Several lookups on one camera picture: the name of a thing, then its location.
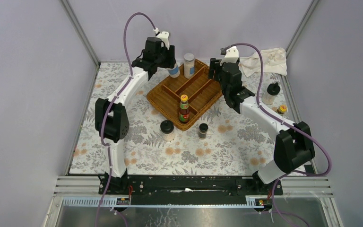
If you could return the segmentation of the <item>silver lid jar blue label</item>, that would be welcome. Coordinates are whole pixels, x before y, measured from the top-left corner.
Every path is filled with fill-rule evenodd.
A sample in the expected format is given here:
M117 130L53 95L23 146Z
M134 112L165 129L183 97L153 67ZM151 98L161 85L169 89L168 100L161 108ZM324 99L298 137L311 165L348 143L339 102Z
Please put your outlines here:
M177 78L180 75L180 70L177 63L175 63L175 65L172 68L168 68L167 71L171 78Z

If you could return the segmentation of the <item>silver lid white grain jar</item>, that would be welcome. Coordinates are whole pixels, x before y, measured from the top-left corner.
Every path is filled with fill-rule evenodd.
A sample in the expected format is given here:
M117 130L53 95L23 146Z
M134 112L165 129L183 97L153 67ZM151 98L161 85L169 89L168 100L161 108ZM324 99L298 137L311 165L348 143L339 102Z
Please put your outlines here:
M192 53L184 55L184 77L190 79L195 73L195 56Z

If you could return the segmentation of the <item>brown wicker divided basket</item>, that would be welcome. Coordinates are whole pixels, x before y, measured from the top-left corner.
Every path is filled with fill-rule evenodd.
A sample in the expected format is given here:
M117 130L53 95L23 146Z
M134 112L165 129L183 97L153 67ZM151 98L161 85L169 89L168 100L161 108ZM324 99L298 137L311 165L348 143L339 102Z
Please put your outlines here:
M179 67L180 76L167 76L147 94L147 100L166 119L172 121L181 131L191 128L199 118L223 95L219 82L208 78L209 66L195 60L195 73L184 77L184 66ZM179 120L180 97L188 96L190 119Z

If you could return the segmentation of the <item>red sauce bottle yellow cap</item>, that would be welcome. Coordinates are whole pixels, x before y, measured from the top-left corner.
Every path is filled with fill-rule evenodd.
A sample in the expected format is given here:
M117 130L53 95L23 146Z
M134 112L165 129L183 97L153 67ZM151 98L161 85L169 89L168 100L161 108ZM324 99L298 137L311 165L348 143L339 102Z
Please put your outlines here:
M187 95L180 96L179 120L182 123L186 123L190 120L190 105Z

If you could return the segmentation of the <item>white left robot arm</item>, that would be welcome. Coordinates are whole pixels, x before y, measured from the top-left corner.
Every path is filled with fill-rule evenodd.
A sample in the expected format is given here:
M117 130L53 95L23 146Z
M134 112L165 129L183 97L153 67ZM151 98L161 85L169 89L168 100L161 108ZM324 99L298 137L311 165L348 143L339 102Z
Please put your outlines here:
M175 47L170 44L168 33L148 37L141 54L128 63L130 73L120 86L107 98L95 102L95 129L107 149L106 187L116 194L123 194L128 187L123 141L130 129L127 106L158 68L177 67Z

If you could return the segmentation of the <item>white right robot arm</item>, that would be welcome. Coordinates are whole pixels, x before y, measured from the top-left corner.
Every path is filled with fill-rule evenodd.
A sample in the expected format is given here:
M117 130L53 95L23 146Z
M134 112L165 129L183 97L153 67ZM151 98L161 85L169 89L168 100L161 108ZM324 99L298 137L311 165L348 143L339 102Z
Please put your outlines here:
M237 63L222 63L220 59L212 58L208 77L219 82L230 108L253 120L275 141L273 159L252 175L252 188L256 194L265 194L276 179L315 157L313 142L308 138L309 126L304 122L294 123L258 104L254 93L242 85Z

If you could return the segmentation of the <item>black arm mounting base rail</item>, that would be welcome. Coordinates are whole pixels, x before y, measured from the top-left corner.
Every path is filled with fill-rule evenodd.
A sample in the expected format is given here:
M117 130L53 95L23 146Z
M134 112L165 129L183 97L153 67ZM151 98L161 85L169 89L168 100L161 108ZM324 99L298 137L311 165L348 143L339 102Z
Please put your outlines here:
M283 195L282 185L250 176L129 175L98 177L99 194L125 195L132 205L241 205L246 196Z

